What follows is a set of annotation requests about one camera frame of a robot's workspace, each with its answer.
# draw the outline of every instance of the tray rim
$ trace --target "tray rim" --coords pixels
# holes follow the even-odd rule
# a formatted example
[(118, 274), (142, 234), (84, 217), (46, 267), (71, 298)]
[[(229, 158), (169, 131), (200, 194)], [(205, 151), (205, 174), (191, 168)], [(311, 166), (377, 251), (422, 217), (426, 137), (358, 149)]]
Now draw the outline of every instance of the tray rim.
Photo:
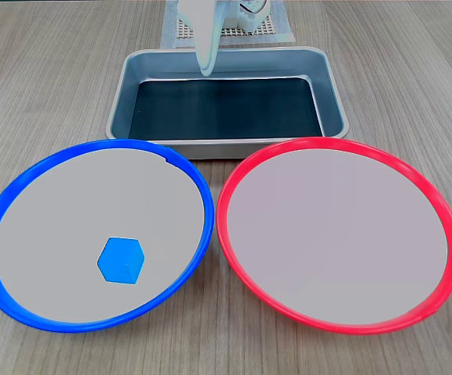
[[(222, 48), (219, 50), (219, 53), (231, 53), (231, 52), (240, 52), (240, 53), (249, 53), (249, 52), (267, 52), (267, 51), (310, 51), (318, 53), (321, 57), (323, 57), (325, 61), (326, 69), (328, 70), (330, 83), (333, 88), (333, 93), (335, 95), (336, 103), (338, 106), (338, 109), (340, 111), (340, 115), (342, 117), (343, 121), (343, 128), (342, 130), (334, 135), (331, 136), (331, 138), (344, 138), (348, 132), (349, 132), (349, 123), (347, 119), (347, 115), (345, 111), (343, 110), (342, 106), (342, 99), (340, 97), (340, 93), (338, 91), (338, 88), (336, 86), (335, 78), (333, 76), (333, 70), (329, 64), (329, 59), (326, 53), (324, 53), (323, 50), (315, 47), (270, 47), (270, 48)], [(116, 113), (116, 108), (119, 105), (120, 95), (122, 91), (123, 82), (125, 79), (126, 69), (128, 67), (128, 62), (135, 56), (138, 55), (147, 55), (147, 54), (176, 54), (176, 53), (194, 53), (194, 50), (191, 48), (180, 48), (180, 49), (143, 49), (139, 51), (132, 52), (129, 54), (125, 60), (123, 61), (122, 71), (120, 74), (120, 78), (118, 81), (118, 85), (116, 87), (115, 97), (112, 103), (112, 108), (109, 112), (108, 117), (108, 123), (105, 128), (105, 135), (108, 139), (118, 139), (116, 138), (112, 133), (112, 125), (113, 120)], [(156, 143), (157, 145), (163, 145), (163, 146), (199, 146), (199, 145), (257, 145), (257, 146), (263, 146), (263, 145), (270, 145), (272, 143), (280, 143), (284, 141), (293, 140), (296, 138), (287, 137), (287, 138), (248, 138), (248, 139), (221, 139), (221, 140), (214, 140), (214, 139), (197, 139), (197, 140), (172, 140), (172, 141), (151, 141), (152, 143)]]

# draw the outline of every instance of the wood grain surface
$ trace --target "wood grain surface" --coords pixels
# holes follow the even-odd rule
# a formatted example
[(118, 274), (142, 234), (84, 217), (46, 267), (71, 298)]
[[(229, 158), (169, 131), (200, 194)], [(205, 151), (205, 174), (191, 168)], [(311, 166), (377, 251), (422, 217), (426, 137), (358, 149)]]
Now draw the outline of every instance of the wood grain surface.
[[(0, 2), (0, 193), (29, 166), (105, 137), (124, 58), (157, 48), (164, 2)], [(297, 45), (328, 53), (351, 131), (420, 170), (452, 207), (452, 2), (287, 2)], [(198, 162), (215, 200), (236, 162)], [(0, 374), (452, 375), (452, 296), (433, 317), (348, 337), (281, 316), (214, 234), (196, 273), (146, 316), (50, 334), (0, 311)]]

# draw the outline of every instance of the white mesh mat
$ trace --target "white mesh mat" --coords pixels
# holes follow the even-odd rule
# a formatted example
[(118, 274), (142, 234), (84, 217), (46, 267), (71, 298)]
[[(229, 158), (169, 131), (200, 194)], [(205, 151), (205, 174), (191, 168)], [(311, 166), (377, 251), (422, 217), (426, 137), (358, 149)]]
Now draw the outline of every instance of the white mesh mat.
[[(223, 37), (246, 37), (250, 35), (274, 35), (276, 34), (276, 26), (269, 14), (262, 24), (253, 33), (247, 33), (245, 30), (237, 27), (234, 29), (222, 29)], [(193, 31), (181, 20), (177, 20), (177, 38), (187, 39), (193, 37)]]

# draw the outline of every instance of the blue cube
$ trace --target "blue cube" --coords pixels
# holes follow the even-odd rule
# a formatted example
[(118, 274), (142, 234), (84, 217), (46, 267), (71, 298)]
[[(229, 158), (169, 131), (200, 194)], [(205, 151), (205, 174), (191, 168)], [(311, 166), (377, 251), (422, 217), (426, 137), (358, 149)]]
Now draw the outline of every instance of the blue cube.
[(138, 240), (111, 237), (99, 256), (98, 267), (110, 283), (135, 284), (143, 263), (144, 253)]

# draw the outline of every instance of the blue plate rim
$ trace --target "blue plate rim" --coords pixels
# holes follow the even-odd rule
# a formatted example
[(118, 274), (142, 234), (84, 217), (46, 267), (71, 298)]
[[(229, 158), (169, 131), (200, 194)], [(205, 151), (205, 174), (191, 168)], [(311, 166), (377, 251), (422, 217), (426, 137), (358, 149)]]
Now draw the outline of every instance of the blue plate rim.
[(12, 317), (14, 320), (17, 320), (29, 327), (37, 328), (39, 330), (46, 330), (64, 334), (104, 330), (126, 323), (145, 313), (148, 313), (149, 311), (153, 310), (155, 307), (161, 305), (164, 301), (166, 301), (182, 285), (186, 283), (187, 279), (189, 279), (189, 277), (194, 273), (194, 271), (201, 263), (203, 257), (205, 256), (205, 253), (212, 239), (215, 219), (214, 204), (210, 188), (201, 173), (189, 160), (187, 160), (171, 148), (157, 145), (148, 141), (139, 141), (133, 139), (105, 139), (99, 141), (90, 141), (80, 145), (74, 145), (72, 147), (65, 148), (62, 151), (50, 155), (49, 157), (41, 160), (40, 162), (30, 167), (28, 170), (21, 173), (0, 194), (0, 222), (7, 209), (11, 206), (11, 204), (19, 196), (19, 194), (42, 174), (51, 170), (55, 166), (77, 156), (84, 155), (89, 152), (112, 148), (131, 148), (160, 155), (161, 157), (165, 158), (168, 163), (174, 165), (175, 167), (181, 169), (184, 173), (186, 173), (187, 176), (189, 176), (198, 186), (198, 190), (200, 191), (203, 200), (205, 220), (201, 240), (198, 244), (197, 251), (194, 253), (194, 257), (188, 264), (187, 268), (183, 271), (183, 273), (177, 278), (177, 280), (151, 301), (146, 302), (138, 308), (126, 312), (122, 315), (115, 316), (107, 320), (99, 320), (89, 323), (59, 322), (38, 316), (19, 305), (7, 292), (0, 280), (0, 310), (2, 310), (8, 316)]

